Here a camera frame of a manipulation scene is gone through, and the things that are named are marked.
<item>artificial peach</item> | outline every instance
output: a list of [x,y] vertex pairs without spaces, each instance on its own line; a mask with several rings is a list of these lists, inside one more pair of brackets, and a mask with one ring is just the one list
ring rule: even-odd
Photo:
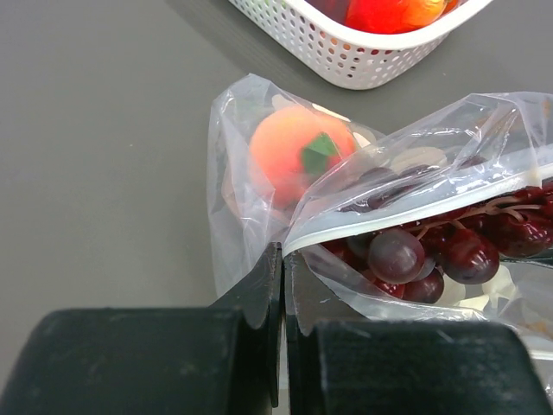
[[353,134],[341,120],[299,105],[285,107],[264,119],[251,138],[251,179],[260,195],[272,195],[277,208],[287,208],[354,151]]
[[431,24],[446,0],[351,0],[345,25],[369,33],[405,33]]

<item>gray surface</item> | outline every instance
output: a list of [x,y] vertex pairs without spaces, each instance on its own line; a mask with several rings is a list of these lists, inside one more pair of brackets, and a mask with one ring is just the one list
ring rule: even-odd
[[248,72],[391,132],[470,92],[553,92],[551,0],[496,0],[372,92],[224,0],[0,2],[0,384],[50,310],[214,299],[211,101]]

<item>green leaf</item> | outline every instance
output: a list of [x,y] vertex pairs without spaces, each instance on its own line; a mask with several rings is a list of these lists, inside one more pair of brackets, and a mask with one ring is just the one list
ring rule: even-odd
[[337,155],[336,144],[326,132],[322,132],[302,149],[303,170],[316,180],[327,172],[328,158]]

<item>clear plastic bag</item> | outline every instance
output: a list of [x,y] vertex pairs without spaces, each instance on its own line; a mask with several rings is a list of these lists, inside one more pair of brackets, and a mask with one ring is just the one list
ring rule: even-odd
[[[219,294],[253,267],[267,243],[280,241],[284,256],[302,250],[313,272],[368,318],[498,320],[515,328],[537,359],[553,361],[551,269],[502,253],[493,278],[460,284],[445,273],[440,299],[426,304],[395,298],[324,247],[391,228],[423,241],[429,227],[444,222],[457,232],[479,209],[498,229],[486,234],[497,250],[522,248],[497,236],[505,233],[496,220],[530,221],[534,214],[550,248],[553,226],[541,220],[553,219],[552,100],[542,93],[473,94],[383,137],[268,80],[242,79],[213,103],[209,131]],[[547,209],[514,193],[541,187],[549,192],[539,202]]]

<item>white basket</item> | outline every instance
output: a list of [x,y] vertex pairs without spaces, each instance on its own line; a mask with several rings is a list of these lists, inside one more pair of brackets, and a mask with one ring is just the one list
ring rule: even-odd
[[347,28],[305,0],[229,1],[331,84],[372,89],[414,66],[492,0],[465,0],[429,26],[401,35]]

